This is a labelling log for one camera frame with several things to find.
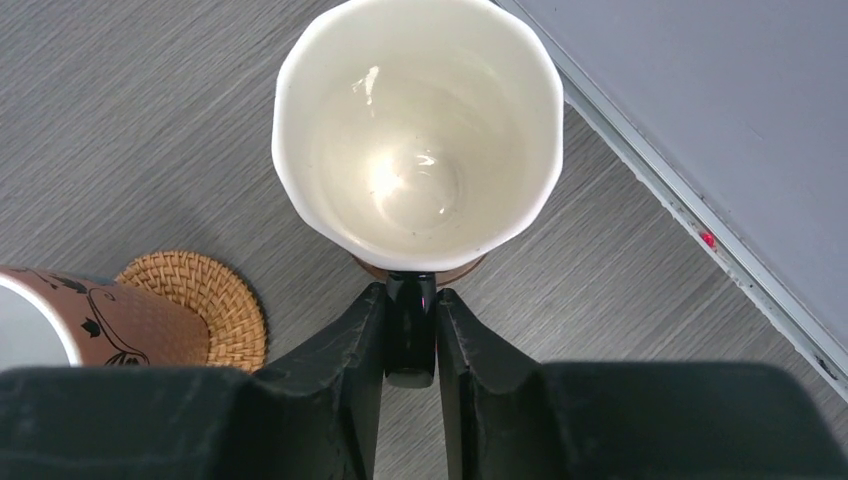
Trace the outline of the dark brown wooden coaster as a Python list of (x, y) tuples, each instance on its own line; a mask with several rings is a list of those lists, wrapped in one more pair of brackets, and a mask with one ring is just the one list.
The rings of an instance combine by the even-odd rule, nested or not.
[[(373, 276), (375, 279), (381, 282), (385, 282), (388, 279), (389, 272), (385, 269), (377, 268), (360, 258), (353, 256), (353, 260), (359, 265), (364, 271)], [(451, 269), (448, 271), (441, 271), (435, 273), (436, 284), (438, 287), (444, 287), (451, 283), (454, 283), (463, 277), (470, 274), (473, 270), (475, 270), (483, 261), (485, 260), (485, 255), (478, 257), (477, 259), (464, 264), (461, 267)]]

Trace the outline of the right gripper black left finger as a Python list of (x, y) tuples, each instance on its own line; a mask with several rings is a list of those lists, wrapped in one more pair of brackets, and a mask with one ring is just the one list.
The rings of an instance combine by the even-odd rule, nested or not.
[(386, 291), (246, 373), (28, 368), (1, 377), (5, 479), (369, 479)]

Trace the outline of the white mug pink handle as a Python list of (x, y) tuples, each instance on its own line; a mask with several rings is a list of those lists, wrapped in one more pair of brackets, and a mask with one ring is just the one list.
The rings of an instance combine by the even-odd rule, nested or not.
[(186, 307), (111, 280), (1, 269), (1, 368), (204, 365), (207, 324)]

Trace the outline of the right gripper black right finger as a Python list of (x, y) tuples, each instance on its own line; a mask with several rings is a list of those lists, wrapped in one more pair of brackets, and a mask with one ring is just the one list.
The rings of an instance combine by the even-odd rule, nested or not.
[(788, 373), (760, 363), (540, 363), (458, 294), (438, 305), (453, 479), (843, 479), (847, 459)]

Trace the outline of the white mug black handle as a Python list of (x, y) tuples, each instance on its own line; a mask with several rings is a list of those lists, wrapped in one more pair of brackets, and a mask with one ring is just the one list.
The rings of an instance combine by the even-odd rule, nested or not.
[(347, 1), (285, 58), (274, 167), (306, 224), (386, 272), (392, 385), (433, 381), (437, 275), (540, 214), (564, 103), (538, 35), (490, 1)]

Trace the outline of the woven rattan coaster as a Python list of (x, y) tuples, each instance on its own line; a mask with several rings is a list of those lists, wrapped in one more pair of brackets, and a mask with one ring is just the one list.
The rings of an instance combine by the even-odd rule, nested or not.
[(132, 260), (116, 277), (197, 314), (207, 325), (206, 363), (253, 373), (268, 360), (267, 320), (246, 281), (225, 264), (200, 253), (157, 251)]

